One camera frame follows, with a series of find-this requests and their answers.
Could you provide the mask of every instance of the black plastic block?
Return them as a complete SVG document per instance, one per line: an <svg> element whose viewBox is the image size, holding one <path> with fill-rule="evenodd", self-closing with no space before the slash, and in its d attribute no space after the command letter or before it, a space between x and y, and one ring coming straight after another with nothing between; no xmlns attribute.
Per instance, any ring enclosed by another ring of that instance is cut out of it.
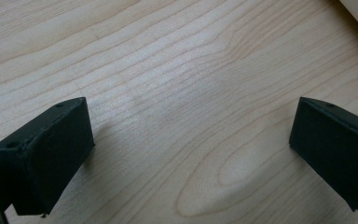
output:
<svg viewBox="0 0 358 224"><path fill-rule="evenodd" d="M300 98L290 146L358 210L358 117L327 102Z"/></svg>
<svg viewBox="0 0 358 224"><path fill-rule="evenodd" d="M0 142L0 175L19 215L49 214L94 147L86 98L59 103Z"/></svg>

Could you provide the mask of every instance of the tabletop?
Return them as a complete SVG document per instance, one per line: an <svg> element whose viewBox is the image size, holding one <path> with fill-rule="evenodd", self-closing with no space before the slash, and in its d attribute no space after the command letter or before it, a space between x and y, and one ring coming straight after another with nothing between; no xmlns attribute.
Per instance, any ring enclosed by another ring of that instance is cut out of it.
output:
<svg viewBox="0 0 358 224"><path fill-rule="evenodd" d="M0 1L0 140L86 96L96 147L10 223L357 223L288 145L300 96L358 115L337 0Z"/></svg>

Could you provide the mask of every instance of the wooden table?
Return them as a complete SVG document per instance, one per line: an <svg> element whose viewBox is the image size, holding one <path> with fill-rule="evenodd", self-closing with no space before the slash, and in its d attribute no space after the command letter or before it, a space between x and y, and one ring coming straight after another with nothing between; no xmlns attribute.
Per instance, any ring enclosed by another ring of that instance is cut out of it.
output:
<svg viewBox="0 0 358 224"><path fill-rule="evenodd" d="M0 1L0 139L79 96L95 151L10 223L358 223L288 146L300 96L358 115L336 0Z"/></svg>

